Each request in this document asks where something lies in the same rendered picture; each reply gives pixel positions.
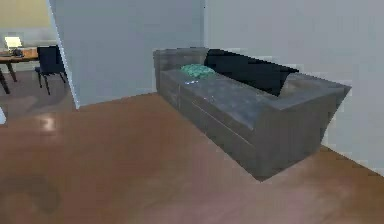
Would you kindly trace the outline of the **grey sofa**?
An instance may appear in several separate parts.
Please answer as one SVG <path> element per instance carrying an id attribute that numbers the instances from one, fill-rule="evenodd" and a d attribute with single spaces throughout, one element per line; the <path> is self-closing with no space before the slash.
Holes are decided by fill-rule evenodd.
<path id="1" fill-rule="evenodd" d="M 153 52 L 157 92 L 173 108 L 258 181 L 319 149 L 349 85 L 298 70 L 276 97 L 217 72 L 196 79 L 181 71 L 184 65 L 204 65 L 208 50 Z"/>

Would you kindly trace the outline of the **green crumpled cloth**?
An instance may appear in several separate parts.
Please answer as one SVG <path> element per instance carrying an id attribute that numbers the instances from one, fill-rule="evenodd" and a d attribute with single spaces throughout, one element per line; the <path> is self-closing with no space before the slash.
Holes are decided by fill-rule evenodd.
<path id="1" fill-rule="evenodd" d="M 196 79 L 205 78 L 215 74 L 215 71 L 201 64 L 188 64 L 181 67 L 181 71 Z"/>

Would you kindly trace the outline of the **black sofa cushion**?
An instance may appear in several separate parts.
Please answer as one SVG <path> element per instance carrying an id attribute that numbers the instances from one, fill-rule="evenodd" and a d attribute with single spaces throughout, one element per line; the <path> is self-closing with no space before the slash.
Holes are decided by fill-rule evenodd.
<path id="1" fill-rule="evenodd" d="M 221 75 L 276 97 L 280 95 L 288 75 L 298 72 L 294 68 L 222 49 L 209 49 L 204 65 Z"/>

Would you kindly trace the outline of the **dark blue chair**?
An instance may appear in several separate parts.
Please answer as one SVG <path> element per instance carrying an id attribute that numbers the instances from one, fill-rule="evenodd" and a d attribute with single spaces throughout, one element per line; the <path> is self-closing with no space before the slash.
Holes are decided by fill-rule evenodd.
<path id="1" fill-rule="evenodd" d="M 57 45 L 38 47 L 37 53 L 39 65 L 35 68 L 35 72 L 38 74 L 39 86 L 42 86 L 42 80 L 44 80 L 47 93 L 50 94 L 48 76 L 58 74 L 65 82 L 66 72 L 60 49 Z"/>

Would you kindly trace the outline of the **brown wooden table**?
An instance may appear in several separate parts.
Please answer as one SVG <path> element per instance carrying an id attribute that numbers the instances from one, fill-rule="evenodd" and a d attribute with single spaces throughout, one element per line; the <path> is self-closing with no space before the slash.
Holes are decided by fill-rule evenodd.
<path id="1" fill-rule="evenodd" d="M 22 56 L 6 56 L 4 52 L 0 53 L 0 65 L 5 65 L 14 82 L 17 81 L 16 73 L 13 69 L 14 63 L 31 62 L 38 60 L 38 53 L 36 48 L 22 49 Z M 3 87 L 6 94 L 10 93 L 10 89 L 5 80 L 4 74 L 0 69 L 0 85 Z"/>

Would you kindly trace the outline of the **open laptop with bright screen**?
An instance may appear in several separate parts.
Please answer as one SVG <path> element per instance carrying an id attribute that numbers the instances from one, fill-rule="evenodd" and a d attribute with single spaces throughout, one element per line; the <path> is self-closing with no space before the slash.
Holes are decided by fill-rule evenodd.
<path id="1" fill-rule="evenodd" d="M 0 52 L 0 56 L 13 56 L 12 50 L 21 49 L 22 43 L 18 36 L 6 36 L 4 38 L 7 51 Z"/>

